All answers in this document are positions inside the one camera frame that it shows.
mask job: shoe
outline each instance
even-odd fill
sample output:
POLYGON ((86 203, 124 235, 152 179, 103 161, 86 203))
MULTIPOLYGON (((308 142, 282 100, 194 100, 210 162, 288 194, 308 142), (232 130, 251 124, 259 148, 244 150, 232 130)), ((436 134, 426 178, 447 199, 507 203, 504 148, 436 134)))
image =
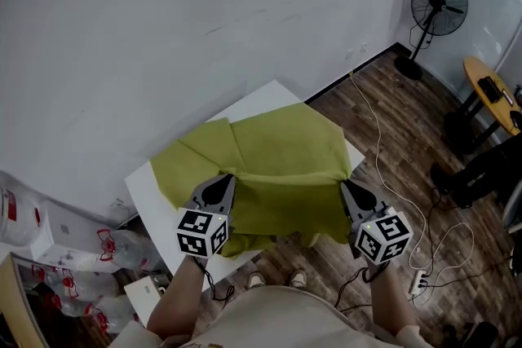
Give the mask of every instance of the shoe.
POLYGON ((307 287, 307 274, 304 270, 296 270, 292 273, 289 287, 292 289, 304 289, 307 287))
POLYGON ((253 289, 254 287, 261 287, 267 284, 267 281, 264 279, 264 276, 261 273, 255 272, 250 274, 248 278, 248 289, 253 289))
POLYGON ((430 177, 440 194, 447 195, 452 190, 451 175, 446 173, 440 165, 435 163, 430 168, 430 177))
POLYGON ((469 196, 466 192, 455 191, 451 193, 451 198, 455 202, 455 204, 461 209, 467 209, 471 207, 472 202, 470 202, 469 196))

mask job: beige shirt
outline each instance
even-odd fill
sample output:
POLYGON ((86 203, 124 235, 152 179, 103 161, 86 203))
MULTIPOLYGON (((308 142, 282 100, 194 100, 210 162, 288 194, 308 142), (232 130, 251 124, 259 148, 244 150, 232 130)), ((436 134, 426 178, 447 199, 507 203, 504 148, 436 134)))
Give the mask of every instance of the beige shirt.
MULTIPOLYGON (((403 328, 391 343, 359 333, 329 303, 313 294, 281 286, 264 286, 241 294, 199 337, 183 347, 266 348, 338 346, 424 348, 418 326, 403 328)), ((130 323, 112 348, 157 348, 160 338, 130 323)))

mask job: wire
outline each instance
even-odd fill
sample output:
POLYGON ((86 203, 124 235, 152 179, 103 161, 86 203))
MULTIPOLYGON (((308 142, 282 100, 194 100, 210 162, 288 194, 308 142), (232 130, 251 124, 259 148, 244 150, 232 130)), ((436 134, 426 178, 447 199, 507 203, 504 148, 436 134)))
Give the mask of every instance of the wire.
POLYGON ((344 313, 344 312, 352 311, 353 309, 357 309, 359 307, 370 307, 370 306, 372 306, 372 305, 355 305, 355 306, 352 306, 352 307, 348 307, 347 309, 342 309, 339 312, 340 313, 344 313))
POLYGON ((428 212, 428 215, 427 215, 427 234, 428 234, 428 239, 430 240, 430 253, 431 253, 431 259, 433 259, 433 262, 430 265, 431 271, 429 273, 427 273, 425 275, 425 277, 429 277, 431 274, 433 274, 433 271, 435 270, 435 259, 434 259, 434 252, 433 252, 433 239, 431 238, 431 225, 430 225, 430 223, 431 223, 431 214, 433 213, 434 209, 439 209, 439 210, 442 210, 443 212, 449 212, 450 210, 458 209, 460 207, 460 206, 454 206, 454 207, 451 207, 451 208, 441 209, 439 207, 439 204, 441 203, 441 201, 442 201, 442 195, 440 194, 439 189, 437 189, 437 187, 432 188, 432 190, 431 190, 431 202, 432 202, 433 206, 430 208, 430 211, 428 212), (435 200, 433 199, 433 192, 438 192, 438 194, 439 194, 439 200, 437 202, 435 202, 435 200))
POLYGON ((425 284, 425 285, 423 285, 422 287, 424 287, 424 288, 429 288, 429 287, 432 287, 432 288, 445 287, 445 286, 448 286, 448 285, 453 284, 453 283, 460 283, 460 282, 462 282, 462 281, 466 281, 466 280, 469 280, 469 279, 475 279, 476 277, 480 277, 481 275, 487 273, 489 270, 494 269, 495 267, 497 267, 497 266, 503 264, 503 263, 506 262, 506 261, 511 260, 512 258, 513 258, 512 255, 511 255, 510 257, 504 258, 503 260, 497 262, 496 264, 493 264, 492 266, 489 266, 488 268, 486 268, 485 270, 483 270, 483 271, 480 272, 479 274, 468 275, 467 277, 464 277, 463 279, 451 280, 451 281, 449 281, 448 283, 444 283, 444 284, 440 284, 440 285, 429 285, 429 284, 425 284))
MULTIPOLYGON (((426 7, 424 8, 424 17, 422 18, 422 20, 424 20, 424 19, 426 18, 426 11, 427 11, 427 8, 428 8, 429 6, 430 6, 430 3, 427 3, 427 4, 426 4, 426 7)), ((415 46, 414 44, 411 43, 411 31, 413 31, 413 30, 414 30, 415 28, 417 28, 417 27, 420 28, 421 26, 420 26, 419 24, 415 24, 414 26, 412 26, 412 27, 409 29, 409 40, 408 40, 408 43, 412 46, 412 48, 415 48, 415 49, 417 48, 418 45, 415 46)), ((427 49, 430 47, 430 45, 431 45, 431 40, 433 39, 433 34, 430 33, 430 35, 431 35, 430 40, 429 40, 429 41, 426 41, 427 46, 425 46, 425 47, 423 47, 423 48, 419 48, 419 50, 427 50, 427 49)))
POLYGON ((357 270, 355 272, 355 274, 352 277, 350 277, 348 279, 348 281, 345 284, 343 284, 341 286, 341 288, 339 289, 339 292, 337 295, 337 301, 334 304, 334 308, 337 309, 337 306, 341 302, 341 296, 343 295, 343 292, 344 292, 344 289, 346 288, 346 286, 348 286, 352 281, 355 281, 357 279, 357 277, 359 277, 360 273, 362 273, 362 280, 368 284, 368 283, 371 283, 372 281, 374 281, 384 270, 386 270, 386 267, 388 267, 389 265, 390 265, 389 261, 384 262, 383 264, 381 264, 378 267, 377 271, 371 277, 366 277, 366 273, 368 272, 368 267, 362 267, 359 270, 357 270))
POLYGON ((214 279, 212 278, 212 275, 207 271, 207 269, 201 264, 201 262, 197 259, 197 257, 192 257, 194 262, 197 264, 199 269, 203 271, 203 274, 206 276, 206 280, 209 282, 210 290, 212 290, 212 300, 216 300, 217 302, 225 302, 223 307, 225 307, 230 300, 230 297, 233 296, 233 294, 236 292, 236 288, 232 285, 228 286, 227 292, 225 293, 225 297, 219 298, 215 295, 215 285, 214 285, 214 279))
POLYGON ((365 100, 366 104, 368 104, 368 108, 369 110, 372 112, 372 114, 374 115, 374 118, 375 118, 375 122, 377 123, 377 130, 378 130, 378 139, 377 139, 377 151, 375 153, 375 169, 377 170, 377 174, 381 180, 381 183, 383 184, 383 186, 390 192, 392 192, 394 195, 396 195, 397 197, 399 197, 400 199, 410 203, 417 211, 418 213, 421 215, 421 218, 422 218, 422 233, 420 235, 420 237, 418 238, 417 240, 417 243, 415 244, 415 246, 413 247, 411 253, 409 254, 409 258, 408 258, 408 265, 409 265, 409 268, 411 268, 412 270, 427 270, 427 268, 433 263, 433 260, 436 256, 436 254, 439 252, 439 249, 442 245, 442 243, 444 242, 444 239, 446 238, 446 236, 448 236, 448 234, 453 230, 455 229, 456 227, 460 227, 460 226, 463 226, 463 227, 466 227, 467 229, 469 229, 469 231, 471 232, 471 251, 469 253, 469 255, 467 256, 467 258, 461 262, 460 264, 458 265, 455 265, 455 266, 448 266, 448 267, 445 267, 443 268, 442 270, 439 271, 439 273, 437 274, 437 277, 435 278, 435 285, 437 284, 437 281, 440 277, 440 275, 442 273, 444 273, 444 271, 448 270, 448 269, 451 269, 451 268, 459 268, 459 267, 462 267, 464 264, 466 264, 466 262, 469 261, 469 259, 471 258, 471 255, 473 254, 473 249, 475 248, 475 234, 473 233, 473 230, 469 227, 469 225, 465 222, 460 222, 460 223, 457 223, 456 225, 453 225, 450 229, 448 229, 446 231, 446 233, 444 234, 444 236, 442 237, 442 239, 439 241, 439 244, 436 246, 436 249, 435 251, 433 252, 431 258, 430 258, 430 261, 428 261, 428 263, 425 265, 425 266, 422 266, 422 267, 414 267, 411 263, 411 258, 412 256, 414 255, 417 247, 420 245, 421 241, 422 241, 422 238, 424 237, 424 233, 426 232, 426 225, 427 225, 427 220, 426 220, 426 217, 424 216, 424 213, 420 210, 420 208, 415 204, 413 203, 410 199, 406 199, 405 197, 403 197, 402 195, 400 195, 399 193, 397 193, 395 190, 393 190, 392 188, 390 188, 388 185, 386 185, 386 183, 384 182, 384 179, 383 179, 383 176, 381 175, 381 171, 378 169, 378 153, 379 153, 379 145, 381 143, 381 138, 383 136, 382 132, 381 132, 381 126, 379 125, 378 123, 378 118, 377 118, 377 115, 375 114, 374 110, 372 109, 372 106, 371 104, 369 104, 369 101, 367 100, 367 98, 363 95, 361 89, 359 89, 359 87, 357 86, 357 84, 353 81, 353 73, 352 75, 350 76, 350 80, 352 81, 352 84, 354 85, 354 87, 357 89, 357 91, 359 92, 359 94, 361 95, 361 97, 365 100))
MULTIPOLYGON (((417 296, 413 296, 412 298, 410 298, 408 300, 408 302, 412 302, 415 306, 415 299, 417 297, 420 297, 422 296, 425 292, 426 292, 427 289, 424 289, 421 293, 419 293, 417 296)), ((340 313, 344 313, 344 312, 348 312, 348 311, 352 311, 353 309, 358 309, 359 307, 370 307, 372 305, 368 305, 368 304, 363 304, 363 305, 355 305, 355 306, 352 306, 352 307, 348 307, 347 309, 342 309, 341 311, 339 311, 340 313)))

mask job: round table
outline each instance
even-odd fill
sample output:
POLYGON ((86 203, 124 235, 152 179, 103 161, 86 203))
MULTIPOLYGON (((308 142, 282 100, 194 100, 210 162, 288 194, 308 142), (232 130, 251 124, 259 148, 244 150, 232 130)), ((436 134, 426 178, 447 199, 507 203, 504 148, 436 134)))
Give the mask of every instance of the round table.
POLYGON ((467 79, 473 86, 473 92, 470 96, 464 101, 462 106, 454 113, 446 115, 445 118, 445 129, 448 133, 448 136, 458 138, 458 133, 455 132, 455 127, 461 123, 466 123, 469 125, 469 122, 473 119, 473 117, 485 106, 489 112, 493 115, 495 121, 479 136, 473 138, 466 143, 465 146, 462 145, 462 141, 459 141, 459 148, 461 151, 466 154, 473 153, 477 147, 479 147, 495 130, 501 126, 508 134, 517 135, 520 133, 520 130, 515 128, 513 124, 513 120, 511 119, 510 112, 518 111, 520 112, 520 106, 515 101, 515 96, 511 92, 511 90, 506 86, 506 83, 496 74, 491 68, 489 68, 486 64, 480 61, 476 57, 466 57, 463 62, 464 72, 466 73, 467 79), (509 101, 502 96, 497 102, 491 103, 486 96, 486 94, 482 91, 479 86, 479 80, 484 77, 491 77, 494 83, 497 85, 498 89, 502 92, 503 90, 509 95, 513 104, 511 105, 509 101))

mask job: white cable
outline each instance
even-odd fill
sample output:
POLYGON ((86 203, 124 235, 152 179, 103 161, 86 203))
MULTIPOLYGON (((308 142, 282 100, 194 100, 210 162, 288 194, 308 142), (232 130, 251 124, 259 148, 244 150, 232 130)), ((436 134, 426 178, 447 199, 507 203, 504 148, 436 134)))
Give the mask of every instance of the white cable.
MULTIPOLYGON (((374 118, 375 118, 375 121, 377 122, 377 130, 378 130, 378 139, 377 139, 377 151, 375 153, 375 169, 377 170, 377 174, 379 176, 379 178, 381 179, 381 183, 383 184, 383 186, 388 189, 390 192, 392 192, 394 195, 396 195, 397 197, 399 197, 400 199, 404 200, 404 201, 407 201, 408 203, 411 203, 414 208, 420 213, 421 217, 422 217, 422 233, 421 233, 421 236, 418 238, 418 241, 417 243, 415 244, 414 248, 412 249, 411 253, 409 254, 409 258, 408 258, 408 265, 411 269, 413 270, 426 270, 432 263, 433 263, 433 260, 435 258, 435 255, 437 254, 437 252, 439 251, 439 248, 440 246, 442 245, 442 242, 444 241, 445 237, 448 236, 449 232, 456 228, 456 227, 459 227, 459 226, 464 226, 466 227, 467 229, 470 230, 471 232, 471 238, 472 238, 472 242, 471 242, 471 251, 470 251, 470 254, 467 256, 467 258, 461 262, 460 264, 458 264, 457 266, 448 266, 448 267, 445 267, 443 268, 442 270, 439 271, 439 274, 437 274, 437 277, 435 278, 435 285, 437 284, 437 280, 439 279, 440 275, 448 270, 449 268, 459 268, 459 267, 462 267, 464 264, 466 264, 466 262, 471 258, 471 255, 473 254, 473 249, 475 248, 475 234, 473 233, 473 230, 470 228, 470 226, 467 224, 467 223, 464 223, 464 222, 460 222, 460 223, 457 223, 456 225, 453 225, 450 229, 448 229, 445 233, 445 235, 442 237, 442 240, 440 240, 439 244, 437 245, 435 251, 433 252, 433 255, 431 256, 430 258, 430 261, 426 264, 426 266, 424 267, 414 267, 412 266, 411 264, 411 258, 412 256, 414 255, 415 253, 415 249, 417 249, 417 247, 420 245, 421 243, 421 240, 422 238, 424 237, 424 232, 426 231, 426 224, 427 224, 427 221, 426 221, 426 217, 424 216, 424 213, 418 208, 418 206, 413 203, 410 199, 406 199, 405 197, 401 196, 399 193, 397 193, 395 190, 393 190, 392 188, 390 188, 388 185, 386 185, 386 183, 384 182, 384 179, 383 179, 383 176, 381 175, 381 172, 380 170, 378 169, 378 150, 379 150, 379 144, 381 143, 381 138, 382 138, 382 133, 381 133, 381 126, 379 125, 378 123, 378 118, 377 118, 377 115, 375 114, 374 110, 372 109, 372 106, 371 104, 369 104, 369 101, 367 100, 367 98, 362 94, 362 91, 359 89, 359 87, 357 86, 357 84, 353 81, 353 74, 350 76, 350 80, 352 81, 352 84, 354 85, 354 87, 357 89, 357 91, 359 92, 359 94, 361 95, 361 97, 365 100, 366 104, 368 104, 368 108, 369 110, 372 112, 372 115, 374 115, 374 118)), ((427 303, 428 300, 430 300, 431 298, 431 295, 433 294, 433 292, 435 291, 435 288, 433 288, 433 290, 431 291, 430 293, 430 297, 423 303, 427 303)))

